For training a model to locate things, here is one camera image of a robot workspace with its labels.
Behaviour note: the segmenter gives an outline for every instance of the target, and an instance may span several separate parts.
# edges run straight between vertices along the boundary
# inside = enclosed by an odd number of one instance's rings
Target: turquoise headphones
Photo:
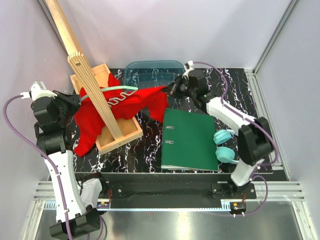
[[[233,130],[221,129],[214,134],[213,141],[217,145],[223,144],[232,138],[232,134],[235,134]],[[235,160],[235,152],[226,146],[218,147],[215,151],[215,154],[216,158],[222,163],[237,164],[239,162],[238,160]]]

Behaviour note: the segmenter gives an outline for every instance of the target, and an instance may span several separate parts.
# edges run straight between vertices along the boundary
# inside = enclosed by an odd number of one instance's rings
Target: red cloth
[[[119,80],[110,73],[108,86],[114,87],[119,85]],[[111,111],[115,119],[131,119],[141,109],[148,107],[150,117],[162,123],[165,109],[168,107],[167,95],[161,91],[163,88],[164,86],[137,90],[117,105],[111,106]],[[103,95],[107,100],[114,97],[122,99],[120,96],[121,92],[123,92],[123,90],[105,91]],[[82,88],[80,90],[80,96],[83,97],[84,95],[86,95],[86,92]],[[74,151],[82,157],[94,146],[105,123],[89,98],[81,102],[81,107],[74,115],[74,119],[80,129],[79,144]]]

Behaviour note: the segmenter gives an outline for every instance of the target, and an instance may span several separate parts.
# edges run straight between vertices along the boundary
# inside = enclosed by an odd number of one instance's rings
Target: green binder
[[[161,168],[218,171],[212,116],[167,108],[163,121]]]

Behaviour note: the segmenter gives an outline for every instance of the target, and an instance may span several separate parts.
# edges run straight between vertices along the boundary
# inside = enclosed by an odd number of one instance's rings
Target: black marble surface
[[[224,82],[220,75],[212,68],[202,68],[206,75],[206,81],[210,89],[216,93],[222,94]],[[113,75],[121,82],[124,77],[124,69],[111,69]],[[151,69],[154,80],[161,78],[162,73],[167,69]],[[248,84],[245,71],[240,68],[222,68],[221,72],[229,82],[229,89],[226,95],[226,101],[242,112],[257,117],[255,104],[252,98],[250,86]],[[188,97],[183,100],[171,99],[170,107],[182,111],[204,114],[196,109],[191,99]],[[149,118],[147,109],[143,109],[136,115],[136,118],[143,130],[143,136],[123,145],[106,154],[100,154],[97,147],[94,146],[84,157],[74,156],[75,172],[119,172],[119,173],[180,173],[192,172],[203,173],[203,171],[172,171],[161,169],[161,145],[163,125]],[[80,131],[76,126],[74,119],[68,124],[72,132],[72,144],[75,148],[78,144]],[[221,121],[215,119],[216,130],[227,129]],[[234,137],[225,146],[234,149],[237,152],[237,139]],[[219,165],[219,173],[231,173],[235,169],[234,164],[222,163]],[[270,166],[261,167],[259,172],[272,172]]]

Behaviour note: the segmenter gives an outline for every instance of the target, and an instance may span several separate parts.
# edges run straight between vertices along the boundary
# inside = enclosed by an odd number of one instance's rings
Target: wooden tray
[[[92,72],[99,86],[107,88],[108,78],[110,74],[108,66],[105,63],[99,66],[95,66],[92,68]],[[79,94],[82,88],[80,81],[75,74],[71,75],[70,78],[75,92]],[[133,117],[132,119],[119,118],[116,120],[116,123],[121,129],[123,137],[115,140],[111,135],[109,129],[105,126],[95,142],[98,151],[101,154],[110,152],[111,150],[127,144],[137,138],[140,138],[143,135],[142,129],[135,117]]]

